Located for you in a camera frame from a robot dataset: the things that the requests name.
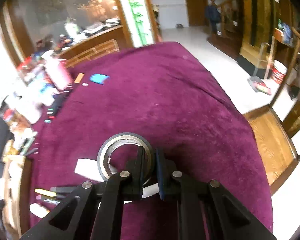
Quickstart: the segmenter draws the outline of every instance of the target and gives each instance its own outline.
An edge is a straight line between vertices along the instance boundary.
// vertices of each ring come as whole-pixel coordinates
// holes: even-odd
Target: chair
[[[298,101],[283,121],[280,121],[272,108],[296,64],[300,49],[300,33],[294,28],[292,28],[292,31],[296,36],[297,43],[287,74],[277,93],[269,105],[244,115],[255,134],[258,150],[266,169],[271,194],[274,194],[281,187],[300,161],[300,155],[297,154],[291,141],[291,138],[300,130],[300,94]]]
[[[120,52],[117,41],[109,40],[101,44],[98,44],[97,46],[94,46],[90,49],[87,49],[86,51],[72,57],[71,59],[68,60],[66,67],[67,68],[74,67],[75,65],[77,65],[78,63],[84,60],[96,59],[115,51]]]

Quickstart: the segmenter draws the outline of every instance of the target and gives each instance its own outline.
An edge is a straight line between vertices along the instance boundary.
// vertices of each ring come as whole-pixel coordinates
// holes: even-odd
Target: white floor
[[[265,83],[272,89],[272,96],[256,93],[247,79],[250,77],[235,60],[206,41],[208,34],[203,27],[162,30],[164,41],[177,41],[189,50],[216,78],[232,102],[242,114],[268,104],[279,85],[273,80]],[[285,88],[274,105],[281,120],[294,105]],[[300,154],[300,131],[292,138]],[[300,225],[300,164],[283,186],[272,196],[274,212],[274,236],[288,240]]]

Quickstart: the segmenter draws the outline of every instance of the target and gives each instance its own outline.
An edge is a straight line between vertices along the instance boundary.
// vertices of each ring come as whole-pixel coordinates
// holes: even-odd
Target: glass window
[[[18,0],[18,3],[37,48],[62,49],[64,44],[60,43],[64,40],[71,40],[67,43],[71,46],[120,24],[114,0]]]

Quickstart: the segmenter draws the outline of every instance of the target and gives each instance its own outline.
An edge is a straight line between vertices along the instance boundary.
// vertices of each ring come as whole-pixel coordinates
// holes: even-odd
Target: red and white bucket
[[[272,68],[272,75],[271,75],[271,78],[274,80],[274,82],[276,82],[277,84],[281,84],[286,73],[287,73],[286,66],[283,65],[281,62],[275,60]]]

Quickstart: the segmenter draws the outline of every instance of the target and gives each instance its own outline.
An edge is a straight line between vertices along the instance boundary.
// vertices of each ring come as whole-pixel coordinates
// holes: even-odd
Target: metal screw
[[[219,187],[220,182],[214,179],[214,180],[210,181],[210,185],[211,185],[211,187]]]
[[[81,185],[84,189],[88,189],[92,186],[91,181],[85,181],[84,183],[82,183]]]
[[[120,172],[120,176],[125,178],[125,177],[128,177],[130,175],[130,172],[129,171],[121,171]]]
[[[173,177],[177,177],[177,178],[180,178],[182,176],[182,172],[181,171],[174,171],[172,173],[172,176]]]

